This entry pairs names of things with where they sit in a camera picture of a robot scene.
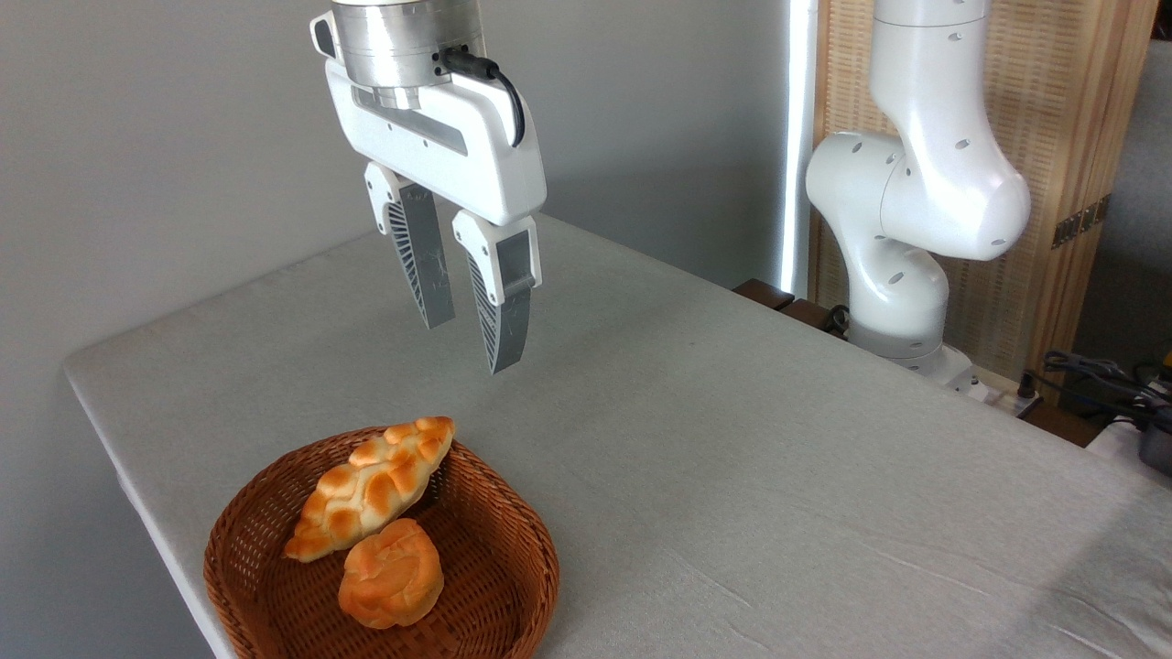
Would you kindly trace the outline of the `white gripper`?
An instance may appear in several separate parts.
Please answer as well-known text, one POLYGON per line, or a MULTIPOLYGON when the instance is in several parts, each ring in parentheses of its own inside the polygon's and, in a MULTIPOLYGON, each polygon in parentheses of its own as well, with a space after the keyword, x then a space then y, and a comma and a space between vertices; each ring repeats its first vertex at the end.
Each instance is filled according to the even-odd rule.
POLYGON ((424 325, 455 318, 435 192, 464 209, 454 233, 490 372, 506 371, 522 359, 531 292, 543 281, 527 215, 545 203, 546 181, 519 93, 499 74, 457 70, 485 54, 481 12, 328 11, 309 30, 341 129, 372 161, 364 186, 375 226, 391 239, 424 325))

